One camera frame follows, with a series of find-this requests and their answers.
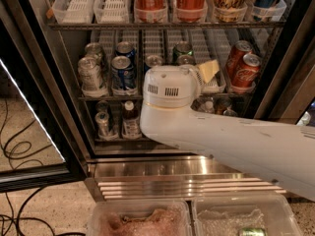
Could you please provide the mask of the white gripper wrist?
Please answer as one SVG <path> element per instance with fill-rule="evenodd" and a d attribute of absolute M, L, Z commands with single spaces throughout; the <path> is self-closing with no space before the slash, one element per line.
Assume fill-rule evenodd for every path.
<path fill-rule="evenodd" d="M 190 64 L 182 65 L 182 68 L 188 70 L 194 78 L 196 84 L 195 96 L 199 97 L 202 93 L 204 82 L 208 83 L 220 70 L 220 66 L 217 60 L 210 60 L 205 63 L 198 64 L 197 67 Z"/>

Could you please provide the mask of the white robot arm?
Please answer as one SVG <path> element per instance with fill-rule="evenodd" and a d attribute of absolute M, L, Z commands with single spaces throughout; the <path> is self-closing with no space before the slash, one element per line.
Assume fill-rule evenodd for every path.
<path fill-rule="evenodd" d="M 315 200 L 312 127 L 198 112 L 191 105 L 200 93 L 196 67 L 151 68 L 143 85 L 142 133 Z"/>

